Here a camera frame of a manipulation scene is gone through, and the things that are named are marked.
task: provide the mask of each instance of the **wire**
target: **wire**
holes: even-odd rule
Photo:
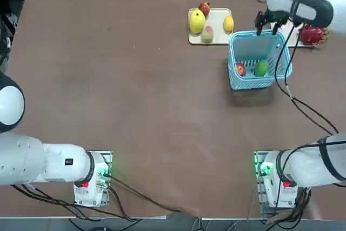
[[[119,231],[125,231],[125,230],[127,230],[127,229],[133,227],[134,225],[138,224],[138,223],[141,222],[142,220],[143,220],[143,219],[138,219],[135,223],[132,223],[131,225],[129,225],[129,226],[123,228],[123,229],[120,229]]]
[[[117,179],[117,178],[115,178],[115,177],[113,177],[113,176],[111,176],[111,175],[109,175],[109,174],[104,174],[103,176],[109,177],[109,178],[115,180],[116,182],[118,182],[118,183],[120,183],[121,185],[123,185],[123,186],[125,186],[126,188],[128,188],[130,191],[134,192],[134,193],[135,193],[136,195],[138,195],[139,197],[141,197],[141,198],[143,198],[143,199],[145,199],[145,200],[147,200],[147,201],[150,201],[151,203],[157,205],[157,206],[160,207],[160,208],[163,208],[163,209],[168,210],[168,211],[171,211],[171,212],[181,212],[180,210],[177,210],[177,209],[170,208],[170,207],[167,207],[167,206],[165,206],[165,205],[162,205],[161,203],[159,203],[159,202],[157,202],[157,201],[151,199],[150,197],[144,195],[143,193],[138,192],[137,190],[131,188],[129,185],[127,185],[127,184],[124,183],[123,181],[121,181],[121,180],[119,180],[119,179]]]
[[[53,205],[59,205],[59,206],[64,205],[64,206],[70,206],[70,207],[86,208],[86,209],[93,210],[93,211],[96,211],[96,212],[99,212],[99,213],[103,213],[103,214],[107,214],[107,215],[111,215],[111,216],[115,216],[115,217],[119,217],[121,219],[124,219],[123,216],[114,214],[112,212],[107,212],[107,211],[104,211],[104,210],[100,210],[98,208],[87,207],[87,206],[83,206],[83,205],[79,205],[79,204],[66,203],[65,201],[61,201],[61,200],[58,200],[58,201],[61,201],[61,203],[59,203],[59,202],[52,201],[50,199],[42,199],[42,198],[40,198],[38,196],[34,196],[34,195],[31,195],[31,194],[23,191],[22,189],[20,189],[16,185],[11,185],[11,186],[14,187],[20,193],[22,193],[25,196],[30,197],[30,198],[32,198],[34,200],[39,200],[39,201],[42,201],[42,202],[46,202],[46,203],[53,204]]]
[[[341,185],[341,184],[337,184],[337,183],[334,183],[333,185],[341,187],[341,188],[346,188],[346,185]]]
[[[294,30],[294,27],[291,28],[288,36],[287,36],[287,39],[285,41],[285,43],[283,44],[283,47],[280,51],[280,54],[279,54],[279,57],[276,61],[276,65],[275,65],[275,71],[274,71],[274,78],[275,78],[275,82],[277,84],[277,86],[279,87],[280,91],[282,93],[284,93],[286,96],[290,97],[291,98],[291,101],[292,103],[295,105],[295,107],[307,118],[309,119],[312,123],[314,123],[316,126],[320,127],[322,130],[324,130],[325,132],[327,132],[329,135],[332,135],[332,132],[330,132],[329,130],[327,130],[325,127],[321,126],[320,124],[318,124],[315,120],[313,120],[310,116],[308,116],[295,102],[298,102],[302,105],[304,105],[305,107],[307,107],[308,109],[310,109],[311,111],[313,111],[316,115],[318,115],[319,117],[321,117],[322,119],[324,119],[326,121],[327,124],[329,124],[333,129],[334,131],[338,134],[339,131],[337,130],[337,128],[325,117],[323,116],[321,113],[319,113],[316,109],[314,109],[313,107],[307,105],[306,103],[304,103],[303,101],[297,99],[296,97],[293,97],[291,95],[291,93],[288,93],[286,92],[279,84],[278,80],[277,80],[277,68],[278,68],[278,65],[279,65],[279,62],[280,62],[280,59],[281,59],[281,56],[283,54],[283,51],[285,49],[285,46],[287,45],[287,42],[289,40],[289,38],[291,37],[292,33],[293,33],[293,30]]]
[[[114,194],[117,202],[118,202],[118,205],[119,205],[119,208],[120,208],[120,211],[121,213],[123,214],[124,218],[130,222],[134,222],[134,221],[137,221],[137,219],[131,219],[126,213],[125,213],[125,210],[123,208],[123,205],[121,204],[121,201],[120,201],[120,198],[118,196],[118,194],[116,193],[116,191],[111,187],[109,186],[108,189]]]
[[[275,223],[275,224],[273,224],[273,225],[271,225],[270,227],[268,227],[267,228],[267,230],[266,231],[269,231],[270,229],[272,229],[273,227],[275,227],[277,225],[277,223]]]
[[[208,231],[208,227],[210,226],[210,224],[211,224],[211,220],[208,221],[208,224],[207,224],[207,226],[205,227],[205,231]]]
[[[289,70],[290,65],[291,65],[291,63],[292,63],[293,56],[294,56],[294,54],[295,54],[295,52],[296,52],[296,50],[297,50],[297,46],[298,46],[299,40],[301,39],[302,31],[303,31],[303,30],[299,31],[299,34],[298,34],[298,37],[297,37],[297,41],[296,41],[296,45],[294,46],[294,49],[293,49],[293,52],[292,52],[292,55],[291,55],[291,59],[290,59],[288,65],[287,65],[287,67],[286,67],[286,71],[285,71],[285,80],[284,80],[284,81],[285,81],[285,85],[287,85],[287,74],[288,74],[288,70]]]
[[[199,220],[199,217],[197,217],[195,220],[194,220],[194,222],[193,222],[193,224],[192,224],[192,227],[191,227],[191,231],[194,231],[194,226],[195,226],[195,224],[196,224],[196,222]]]
[[[232,227],[234,227],[233,231],[236,231],[236,223],[238,223],[238,220],[235,221],[235,222],[232,221],[231,226],[229,228],[227,228],[226,231],[230,231],[232,229]]]
[[[74,215],[76,218],[78,219],[82,219],[82,220],[89,220],[91,222],[99,222],[101,219],[99,220],[95,220],[95,219],[90,219],[89,217],[87,217],[80,209],[76,208],[75,205],[71,206],[72,208],[74,208],[75,210],[77,210],[83,217],[78,216],[75,212],[73,212],[71,209],[69,209],[67,206],[62,205],[60,202],[66,203],[63,200],[56,200],[53,199],[51,196],[49,196],[48,194],[44,193],[43,191],[41,191],[38,188],[35,188],[35,190],[37,190],[38,192],[40,192],[41,194],[43,194],[44,196],[38,195],[32,191],[30,191],[25,185],[22,185],[22,187],[26,190],[26,192],[28,192],[29,194],[31,194],[32,196],[36,196],[36,197],[40,197],[43,199],[50,199],[52,201],[57,202],[60,206],[62,206],[63,208],[65,208],[66,210],[68,210],[72,215]]]
[[[71,219],[68,219],[68,220],[72,223],[72,225],[75,226],[75,228],[77,228],[77,229],[80,230],[80,231],[84,231],[84,229],[82,229],[81,227],[79,227],[78,225],[76,225]]]

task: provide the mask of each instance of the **table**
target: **table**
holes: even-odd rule
[[[228,47],[188,43],[187,12],[200,1],[230,8],[235,31],[254,29],[265,9],[256,0],[25,1],[8,69],[26,97],[15,132],[112,150],[114,174],[155,200],[197,216],[246,218],[256,188],[254,150],[294,148],[325,133],[275,86],[230,90]],[[331,34],[324,47],[299,50],[289,78],[292,93],[340,130],[343,43]],[[70,183],[39,187],[73,198]],[[69,216],[10,187],[0,191],[0,216]],[[131,216],[167,213],[119,195]],[[304,217],[345,220],[345,203],[341,188],[313,188]],[[115,200],[108,210],[118,212]],[[257,199],[251,217],[260,217]]]

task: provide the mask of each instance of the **wooden tray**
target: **wooden tray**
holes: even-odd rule
[[[192,11],[195,8],[191,8],[188,13],[188,19]],[[201,41],[201,35],[195,35],[190,32],[189,23],[188,23],[188,33],[189,33],[189,42],[190,44],[202,44],[202,45],[227,45],[229,43],[229,38],[231,37],[233,31],[231,33],[227,33],[223,29],[223,21],[225,17],[232,16],[231,10],[228,8],[211,8],[210,12],[205,20],[205,27],[211,26],[214,31],[214,37],[211,43],[203,43]]]

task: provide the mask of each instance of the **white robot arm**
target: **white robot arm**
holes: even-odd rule
[[[258,13],[255,24],[257,34],[260,34],[264,24],[276,22],[278,28],[290,17],[296,26],[309,23],[345,35],[345,15],[345,0],[267,0],[267,11]],[[331,142],[338,144],[323,145]],[[260,174],[269,206],[292,208],[295,206],[298,187],[321,186],[346,180],[346,134],[329,136],[310,145],[314,147],[270,151],[266,155]]]
[[[264,24],[277,22],[280,27],[282,20],[290,17],[296,24],[309,23],[314,27],[346,34],[344,15],[345,0],[267,0],[267,11],[258,13],[255,24],[257,34],[260,34]]]
[[[108,204],[110,180],[104,174],[110,174],[111,164],[100,152],[73,144],[43,144],[10,132],[0,134],[0,149],[0,185],[73,182],[75,203]]]
[[[7,52],[10,46],[8,39]],[[33,137],[9,133],[20,123],[24,111],[21,88],[0,72],[0,185],[73,182],[75,203],[106,206],[109,178],[104,174],[111,173],[112,152],[85,151],[73,144],[43,144]]]

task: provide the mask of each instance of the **blue basket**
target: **blue basket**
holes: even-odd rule
[[[229,80],[232,89],[256,89],[265,88],[273,84],[276,61],[285,42],[283,35],[277,32],[264,30],[257,36],[255,31],[236,32],[229,40],[229,57],[227,59]],[[255,76],[253,69],[257,62],[267,60],[268,70],[263,77]],[[290,52],[285,46],[282,57],[277,67],[277,79],[282,81],[285,76],[286,67],[290,60]],[[240,76],[236,71],[236,63],[245,66],[245,76]],[[292,73],[292,64],[288,69],[287,76]]]

